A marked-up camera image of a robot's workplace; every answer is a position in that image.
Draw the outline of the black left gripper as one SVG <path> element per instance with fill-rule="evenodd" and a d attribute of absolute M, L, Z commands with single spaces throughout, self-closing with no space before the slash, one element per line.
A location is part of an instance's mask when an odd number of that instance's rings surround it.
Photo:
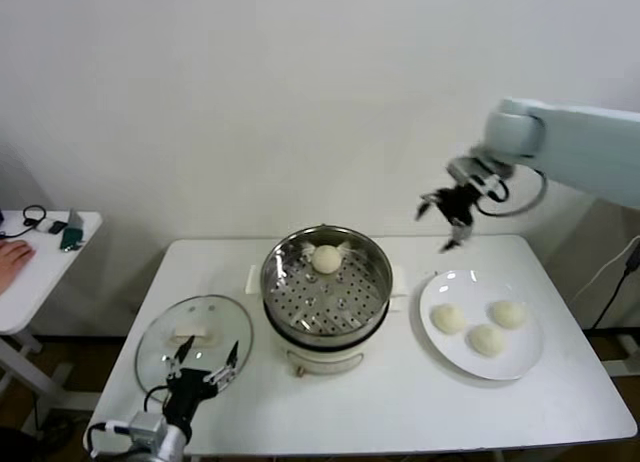
<path fill-rule="evenodd" d="M 210 372 L 185 368 L 183 362 L 189 354 L 195 336 L 182 343 L 173 356 L 165 359 L 166 385 L 169 392 L 163 415 L 169 425 L 183 433 L 191 433 L 191 423 L 201 402 L 216 397 L 237 375 L 238 348 L 236 341 L 222 367 Z"/>

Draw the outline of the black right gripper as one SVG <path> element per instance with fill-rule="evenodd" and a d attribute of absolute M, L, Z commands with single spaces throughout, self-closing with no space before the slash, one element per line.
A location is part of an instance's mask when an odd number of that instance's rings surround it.
<path fill-rule="evenodd" d="M 420 196 L 421 201 L 416 210 L 417 218 L 422 218 L 432 206 L 437 206 L 451 224 L 450 237 L 440 248 L 440 253 L 461 247 L 470 238 L 473 229 L 471 225 L 474 223 L 471 209 L 480 197 L 481 193 L 472 185 L 456 185 Z"/>

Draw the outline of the bare person hand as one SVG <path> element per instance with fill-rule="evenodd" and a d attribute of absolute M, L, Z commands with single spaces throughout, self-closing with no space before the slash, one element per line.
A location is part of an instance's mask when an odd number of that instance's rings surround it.
<path fill-rule="evenodd" d="M 24 240 L 1 241 L 0 294 L 7 291 L 34 255 L 35 250 Z"/>

